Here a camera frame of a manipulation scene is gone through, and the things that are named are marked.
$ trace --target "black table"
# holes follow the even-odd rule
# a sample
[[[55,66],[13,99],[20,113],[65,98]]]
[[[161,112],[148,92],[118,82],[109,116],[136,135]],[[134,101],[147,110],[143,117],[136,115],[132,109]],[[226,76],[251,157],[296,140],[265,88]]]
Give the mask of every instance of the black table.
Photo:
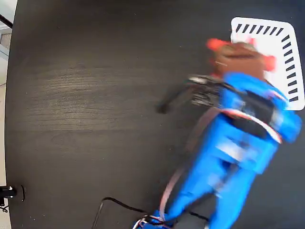
[[[88,229],[112,196],[153,210],[202,110],[154,112],[166,89],[207,73],[210,37],[228,40],[231,19],[286,21],[304,62],[298,1],[19,1],[7,77],[5,152],[13,229]],[[257,178],[236,228],[302,229],[303,131]],[[107,204],[99,228],[126,229],[139,215]]]

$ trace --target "cable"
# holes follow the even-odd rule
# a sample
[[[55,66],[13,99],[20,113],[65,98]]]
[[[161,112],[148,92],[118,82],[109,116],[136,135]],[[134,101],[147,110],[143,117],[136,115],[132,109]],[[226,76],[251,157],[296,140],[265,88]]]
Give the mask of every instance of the cable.
[[[8,213],[8,210],[7,210],[8,207],[9,206],[7,205],[5,207],[0,207],[0,209],[2,209],[3,212]]]
[[[107,201],[107,200],[112,201],[112,202],[114,202],[114,203],[116,203],[116,204],[118,204],[118,205],[120,205],[120,206],[122,206],[123,208],[126,208],[126,209],[128,209],[128,210],[136,211],[136,212],[139,212],[139,213],[144,213],[145,215],[147,215],[147,219],[159,221],[159,222],[148,222],[148,223],[151,224],[151,225],[155,225],[155,226],[166,225],[166,224],[168,224],[168,223],[173,223],[173,222],[175,222],[175,221],[178,219],[178,217],[177,217],[177,218],[171,219],[171,220],[169,220],[169,221],[160,221],[160,220],[158,220],[156,217],[150,216],[150,215],[147,213],[147,211],[145,211],[145,210],[142,210],[142,209],[139,209],[139,208],[131,207],[131,206],[129,206],[129,205],[127,205],[127,204],[124,204],[123,202],[120,202],[119,200],[117,200],[117,199],[115,199],[115,198],[112,198],[112,197],[105,197],[105,198],[103,198],[103,199],[101,200],[99,209],[98,209],[98,211],[97,211],[97,213],[96,213],[96,216],[95,216],[95,218],[94,218],[94,222],[93,222],[93,224],[92,224],[91,229],[95,229],[95,228],[96,228],[97,220],[99,219],[100,213],[101,213],[102,208],[103,208],[103,206],[104,206],[104,202]],[[192,211],[188,211],[187,213],[189,213],[191,216],[197,217],[197,218],[199,218],[199,219],[203,219],[203,220],[206,220],[206,221],[209,220],[207,217],[201,216],[201,215],[199,215],[199,214],[197,214],[197,213],[195,213],[195,212],[192,212]]]

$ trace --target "orange object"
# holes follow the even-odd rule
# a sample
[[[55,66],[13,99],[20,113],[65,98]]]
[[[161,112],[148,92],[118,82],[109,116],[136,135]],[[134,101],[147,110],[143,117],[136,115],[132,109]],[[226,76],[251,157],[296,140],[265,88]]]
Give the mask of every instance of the orange object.
[[[230,42],[225,42],[216,38],[211,38],[208,40],[208,42],[206,43],[206,46],[213,50],[216,51],[217,49],[219,49],[220,47],[226,45],[226,44],[230,44]]]
[[[271,72],[275,69],[276,58],[274,56],[263,56],[265,70]]]

